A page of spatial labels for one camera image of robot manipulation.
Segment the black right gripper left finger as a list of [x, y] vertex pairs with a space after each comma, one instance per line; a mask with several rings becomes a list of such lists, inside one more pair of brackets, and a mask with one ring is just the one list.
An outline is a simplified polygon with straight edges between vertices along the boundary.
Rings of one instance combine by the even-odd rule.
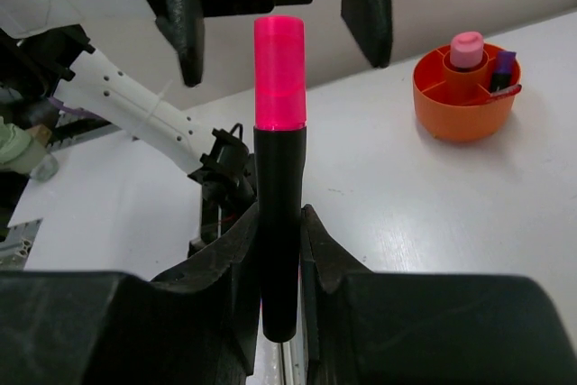
[[1, 275], [4, 384], [243, 384], [260, 314], [258, 210], [153, 280]]

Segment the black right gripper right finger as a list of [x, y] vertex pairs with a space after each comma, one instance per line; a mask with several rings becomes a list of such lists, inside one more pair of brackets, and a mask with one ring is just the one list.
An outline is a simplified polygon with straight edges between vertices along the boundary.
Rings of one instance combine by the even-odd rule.
[[376, 272], [312, 206], [301, 221], [309, 384], [563, 384], [554, 303], [515, 275]]

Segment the pink highlighter black cap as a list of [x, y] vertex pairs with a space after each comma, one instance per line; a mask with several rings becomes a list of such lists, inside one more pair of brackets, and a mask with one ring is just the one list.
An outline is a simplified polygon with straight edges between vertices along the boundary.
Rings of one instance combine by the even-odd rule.
[[276, 343], [296, 333], [302, 183], [307, 147], [305, 25], [292, 16], [254, 23], [254, 156], [261, 312]]

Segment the blue ballpoint pen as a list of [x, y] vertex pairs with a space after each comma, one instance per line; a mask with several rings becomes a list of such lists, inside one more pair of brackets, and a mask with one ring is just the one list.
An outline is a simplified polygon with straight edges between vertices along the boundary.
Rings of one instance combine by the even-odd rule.
[[516, 96], [522, 90], [521, 84], [515, 84], [509, 87], [505, 87], [495, 92], [491, 92], [488, 97], [489, 102], [498, 101], [500, 99], [508, 98], [511, 96]]

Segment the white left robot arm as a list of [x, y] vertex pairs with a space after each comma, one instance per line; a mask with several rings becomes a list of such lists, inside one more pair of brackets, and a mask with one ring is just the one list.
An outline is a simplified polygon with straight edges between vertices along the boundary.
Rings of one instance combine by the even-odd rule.
[[[24, 97], [59, 100], [97, 115], [143, 140], [184, 173], [230, 198], [241, 169], [202, 155], [204, 135], [161, 96], [129, 78], [82, 29], [96, 18], [152, 20], [175, 51], [183, 83], [204, 73], [205, 21], [254, 15], [255, 127], [279, 143], [306, 129], [305, 30], [274, 8], [312, 0], [1, 0], [1, 83]], [[341, 16], [363, 56], [375, 68], [389, 64], [391, 0], [341, 0]]]

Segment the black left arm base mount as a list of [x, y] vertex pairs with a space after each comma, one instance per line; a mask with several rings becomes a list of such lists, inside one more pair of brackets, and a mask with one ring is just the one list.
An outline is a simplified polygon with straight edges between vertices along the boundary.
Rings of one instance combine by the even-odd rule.
[[254, 155], [243, 141], [243, 125], [212, 131], [211, 151], [189, 177], [201, 186], [199, 235], [188, 244], [188, 256], [216, 241], [238, 221], [257, 196]]

